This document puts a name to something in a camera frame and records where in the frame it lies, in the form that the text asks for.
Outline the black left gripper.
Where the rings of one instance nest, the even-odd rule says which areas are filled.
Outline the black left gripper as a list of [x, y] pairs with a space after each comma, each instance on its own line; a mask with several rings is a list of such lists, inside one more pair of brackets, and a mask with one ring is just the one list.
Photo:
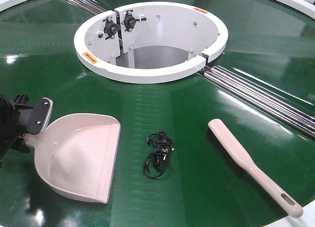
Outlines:
[[2, 159], [11, 150], [29, 153], [30, 148], [25, 144], [25, 133], [39, 134], [46, 129], [53, 110], [53, 101], [43, 97], [36, 105], [24, 111], [26, 125], [19, 122], [19, 111], [29, 100], [26, 94], [17, 95], [14, 100], [0, 95], [0, 166]]

